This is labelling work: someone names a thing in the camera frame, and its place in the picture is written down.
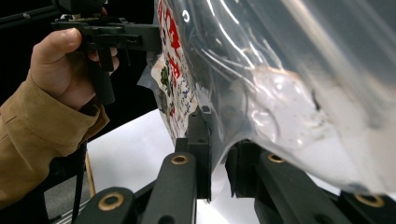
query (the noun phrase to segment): plastic wrap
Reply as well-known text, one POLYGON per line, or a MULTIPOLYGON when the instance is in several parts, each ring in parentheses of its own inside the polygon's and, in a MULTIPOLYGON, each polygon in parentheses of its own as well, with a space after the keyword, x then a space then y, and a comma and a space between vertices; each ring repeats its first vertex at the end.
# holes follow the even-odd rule
POLYGON ((247 139, 340 189, 394 192, 395 4, 373 3, 161 0, 164 60, 151 74, 168 66, 178 83, 179 58, 207 114, 214 173, 247 139))

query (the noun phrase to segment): brass insert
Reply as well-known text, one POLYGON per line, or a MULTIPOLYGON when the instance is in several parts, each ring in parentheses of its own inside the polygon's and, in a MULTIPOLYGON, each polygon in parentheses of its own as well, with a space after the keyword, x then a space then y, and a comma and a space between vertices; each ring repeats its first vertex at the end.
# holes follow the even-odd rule
POLYGON ((273 161, 273 162, 277 162, 277 163, 282 163, 284 162, 284 160, 280 157, 278 157, 277 155, 271 153, 268 155, 268 160, 273 161))
POLYGON ((385 205, 384 200, 376 195, 360 195, 360 194, 355 194, 355 198, 366 205, 372 206, 372 207, 382 207, 385 205))
POLYGON ((187 163, 187 161, 189 161, 189 159, 183 155, 174 156, 171 160, 171 162, 176 165, 187 163))
POLYGON ((118 192, 111 192, 100 200, 98 207, 102 211, 111 211, 119 207, 123 203, 123 200, 124 197, 122 194, 118 192))

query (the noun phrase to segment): gray floor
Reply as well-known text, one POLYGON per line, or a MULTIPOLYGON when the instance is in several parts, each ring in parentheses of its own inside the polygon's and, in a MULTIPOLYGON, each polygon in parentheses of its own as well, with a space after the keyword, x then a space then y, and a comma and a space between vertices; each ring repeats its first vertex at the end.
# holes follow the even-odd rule
MULTIPOLYGON (((45 192, 46 206, 52 223, 71 223, 71 211, 76 191, 76 177, 72 177, 63 183, 45 192)), ((85 173, 82 185, 81 204, 84 205, 91 198, 88 177, 85 173)))

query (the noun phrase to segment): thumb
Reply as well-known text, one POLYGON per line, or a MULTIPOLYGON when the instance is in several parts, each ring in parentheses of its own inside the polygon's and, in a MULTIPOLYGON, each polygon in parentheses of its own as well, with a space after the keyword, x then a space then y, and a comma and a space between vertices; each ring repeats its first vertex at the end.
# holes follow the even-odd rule
POLYGON ((33 48, 32 63, 49 64, 60 60, 81 44, 81 33, 76 28, 54 31, 33 48))

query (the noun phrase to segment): sleeve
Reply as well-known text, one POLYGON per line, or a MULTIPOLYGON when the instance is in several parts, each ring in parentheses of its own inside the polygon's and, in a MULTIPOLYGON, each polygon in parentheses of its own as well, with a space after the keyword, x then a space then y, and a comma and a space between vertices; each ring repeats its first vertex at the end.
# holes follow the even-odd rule
POLYGON ((108 117, 89 103, 90 115, 47 95, 28 76, 0 107, 0 209, 38 186, 55 157, 67 156, 98 133, 108 117))

